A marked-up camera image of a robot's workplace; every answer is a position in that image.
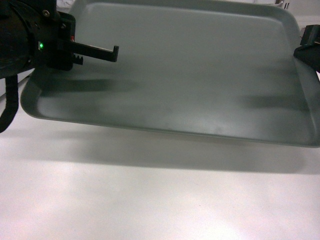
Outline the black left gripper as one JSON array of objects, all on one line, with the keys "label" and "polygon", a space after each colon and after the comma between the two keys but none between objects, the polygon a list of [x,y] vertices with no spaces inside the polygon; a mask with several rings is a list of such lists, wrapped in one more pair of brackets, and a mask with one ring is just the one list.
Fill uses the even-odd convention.
[{"label": "black left gripper", "polygon": [[39,67],[69,71],[83,65],[83,57],[115,63],[113,50],[72,43],[72,52],[58,48],[58,40],[73,41],[76,19],[57,10],[55,0],[2,0],[0,2],[0,77]]}]

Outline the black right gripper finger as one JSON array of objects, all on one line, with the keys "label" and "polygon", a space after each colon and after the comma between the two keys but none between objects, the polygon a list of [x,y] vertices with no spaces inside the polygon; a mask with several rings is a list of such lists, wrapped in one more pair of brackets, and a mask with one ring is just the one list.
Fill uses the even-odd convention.
[{"label": "black right gripper finger", "polygon": [[320,44],[320,25],[319,24],[307,25],[304,28],[300,45],[313,46],[316,44],[318,45]]},{"label": "black right gripper finger", "polygon": [[293,56],[311,67],[314,71],[320,72],[320,45],[303,45],[294,50]]}]

